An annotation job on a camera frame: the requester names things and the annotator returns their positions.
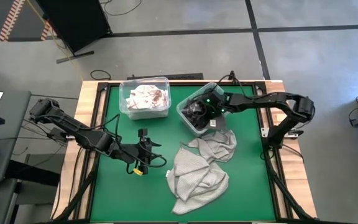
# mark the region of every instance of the clear plastic container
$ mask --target clear plastic container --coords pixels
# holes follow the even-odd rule
[[[185,123],[185,125],[187,126],[187,128],[196,136],[200,136],[202,134],[204,134],[206,131],[208,131],[208,128],[204,128],[202,130],[198,130],[196,129],[185,117],[185,115],[181,112],[181,110],[186,106],[186,103],[188,100],[204,93],[207,89],[210,88],[214,88],[214,86],[216,86],[216,83],[208,83],[205,86],[201,87],[199,90],[195,91],[193,94],[191,94],[189,97],[187,97],[186,99],[184,99],[182,102],[178,103],[177,105],[177,112],[179,113],[179,116],[181,118],[181,120]],[[215,88],[215,91],[217,91],[219,94],[224,94],[224,90],[218,85]]]
[[[165,92],[167,104],[158,108],[130,109],[128,108],[127,98],[131,95],[131,90],[135,90],[140,85],[155,85]],[[124,81],[119,85],[119,110],[128,115],[129,119],[150,119],[162,118],[168,116],[169,107],[171,107],[171,94],[169,81],[165,77],[142,78],[136,80]]]

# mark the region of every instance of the crumpled towel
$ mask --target crumpled towel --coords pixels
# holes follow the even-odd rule
[[[197,147],[200,155],[208,162],[227,162],[234,154],[237,146],[236,136],[232,130],[216,131],[195,138],[187,144],[188,147]]]
[[[182,215],[200,208],[222,195],[229,176],[215,162],[180,148],[167,175],[168,186],[177,197],[172,212]]]
[[[139,85],[131,90],[126,101],[128,109],[132,110],[162,108],[168,105],[168,91],[160,90],[155,85]]]

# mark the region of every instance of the wooden table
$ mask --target wooden table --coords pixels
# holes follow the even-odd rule
[[[260,80],[241,80],[241,81],[261,82]],[[217,80],[191,80],[189,82],[208,83],[208,82],[217,82]],[[281,80],[269,80],[269,81],[262,81],[262,82],[265,82],[268,93],[274,91],[285,91],[283,82]],[[85,81],[83,82],[81,87],[81,93],[78,99],[75,119],[81,121],[86,125],[90,125],[91,123],[98,83],[99,83],[98,81]],[[98,117],[96,119],[96,124],[100,124],[101,121],[104,97],[105,97],[105,93],[102,92],[101,99],[100,99],[101,101],[98,108]],[[271,109],[271,112],[272,112],[273,122],[275,124],[279,124],[285,118],[285,114],[279,109],[275,109],[275,108]],[[265,127],[268,126],[267,115],[264,109],[262,110],[262,117],[264,120]],[[298,140],[285,139],[284,144],[296,149],[297,151],[300,151]],[[80,181],[80,174],[84,161],[84,152],[80,152],[80,157],[75,167],[75,161],[79,153],[79,150],[80,147],[76,144],[76,142],[71,141],[68,143],[65,161],[62,167],[62,177],[60,182],[61,184],[60,201],[58,203],[58,208],[55,217],[59,216],[59,214],[61,214],[63,209],[68,205],[70,201],[69,198],[70,192],[72,191],[71,197],[73,197],[76,191],[78,190],[78,183]],[[296,201],[303,207],[306,213],[308,213],[312,217],[316,217],[316,211],[314,209],[314,203],[311,197],[308,178],[306,176],[306,171],[302,159],[298,155],[294,154],[293,152],[286,150],[285,147],[283,147],[283,149],[280,150],[280,155],[281,155],[281,161],[282,161],[282,166],[283,166],[288,190],[294,196]],[[73,178],[74,178],[74,185],[73,188],[71,189]],[[276,187],[276,192],[278,195],[278,204],[280,207],[281,216],[282,218],[286,218],[287,216],[285,213],[285,204],[283,201],[283,196],[277,187]],[[85,217],[88,196],[89,193],[87,190],[84,193],[82,199],[79,218]],[[57,200],[58,200],[58,194],[55,199],[55,203],[53,205],[52,211],[54,211],[55,207],[57,206]]]

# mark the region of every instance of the desk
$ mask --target desk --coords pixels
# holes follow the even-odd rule
[[[202,84],[211,81],[192,80],[186,82]],[[91,125],[93,112],[97,113],[96,124],[100,124],[101,122],[101,115],[104,108],[104,97],[106,93],[104,91],[101,91],[100,101],[98,103],[95,102],[96,94],[98,90],[98,83],[99,82],[94,82],[94,81],[83,82],[80,97],[78,100],[78,106],[77,106],[75,118],[87,125]],[[267,92],[284,91],[283,83],[281,81],[266,81],[263,83],[264,86],[266,87]],[[285,117],[285,115],[280,110],[272,109],[271,113],[272,113],[273,122],[275,124],[281,122],[281,120],[283,120]],[[264,125],[265,127],[267,127],[268,126],[267,113],[264,110],[262,110],[262,117],[263,117]],[[297,140],[286,139],[285,144],[295,148],[296,150],[299,150],[299,145]],[[74,187],[72,189],[73,191],[72,195],[74,195],[78,189],[78,183],[80,181],[80,175],[81,175],[81,170],[83,168],[82,165],[84,161],[84,153],[81,153],[80,159],[75,167],[75,160],[78,155],[79,149],[80,148],[76,145],[75,142],[70,142],[68,144],[67,153],[65,156],[65,162],[63,164],[63,169],[62,169],[62,182],[60,183],[62,185],[62,189],[61,189],[62,192],[60,194],[61,197],[57,208],[57,215],[63,211],[63,209],[67,206],[70,200],[68,196],[70,195],[70,191],[71,191],[71,182],[73,181],[74,171],[76,172],[74,175]],[[285,175],[285,180],[287,182],[287,187],[289,191],[293,194],[293,196],[296,198],[298,203],[305,209],[305,211],[315,217],[316,212],[314,210],[313,200],[311,198],[310,188],[308,185],[308,180],[307,180],[305,168],[302,164],[302,160],[297,155],[294,155],[291,152],[288,152],[283,149],[280,150],[280,157],[281,157],[280,161],[282,162],[282,167],[283,167],[283,173]],[[280,216],[287,217],[285,213],[285,204],[283,202],[282,195],[279,190],[276,189],[276,191],[278,197],[278,207],[280,210]],[[88,197],[89,197],[89,192],[87,190],[81,202],[78,218],[84,218],[86,216],[86,206],[88,203]]]
[[[57,185],[59,180],[56,173],[32,167],[20,175],[14,173],[18,169],[28,167],[26,164],[12,161],[11,156],[16,143],[15,137],[19,135],[30,97],[29,91],[11,90],[5,91],[0,99],[0,117],[5,119],[5,124],[0,125],[0,139],[13,138],[0,140],[0,223],[5,223],[5,220],[11,218],[9,206],[14,202],[12,196],[16,189],[16,179],[35,180],[49,185]]]

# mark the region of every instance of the yellow sticker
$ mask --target yellow sticker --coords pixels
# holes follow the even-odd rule
[[[140,171],[140,170],[138,170],[138,169],[136,169],[136,168],[134,168],[134,172],[135,172],[135,174],[137,174],[137,175],[143,175],[143,172]]]

